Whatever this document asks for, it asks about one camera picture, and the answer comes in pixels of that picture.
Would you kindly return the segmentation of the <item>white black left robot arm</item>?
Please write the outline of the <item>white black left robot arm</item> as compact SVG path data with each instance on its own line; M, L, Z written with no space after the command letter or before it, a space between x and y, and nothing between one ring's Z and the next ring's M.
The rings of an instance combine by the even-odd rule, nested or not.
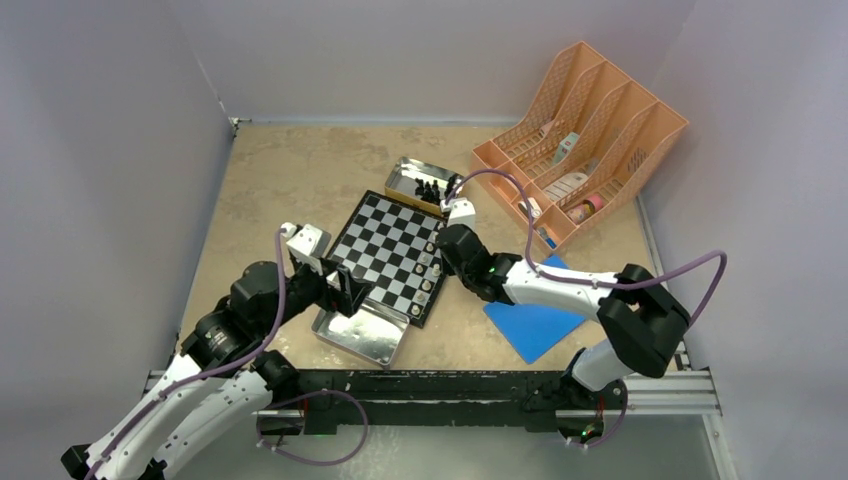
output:
M171 479L241 418L265 407L305 407L332 395L269 347L280 327L312 305L352 316L373 285L341 264L249 265L184 340L157 383L99 440L69 447L73 479Z

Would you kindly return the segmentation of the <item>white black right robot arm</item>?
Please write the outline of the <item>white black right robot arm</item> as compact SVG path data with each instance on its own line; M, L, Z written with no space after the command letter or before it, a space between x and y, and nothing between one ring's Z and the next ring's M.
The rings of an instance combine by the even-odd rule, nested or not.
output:
M577 355L561 381L564 399L584 407L631 373L660 378L692 318L643 267L586 273L489 252L466 225L439 230L435 245L452 274L486 302L539 305L598 322L606 338Z

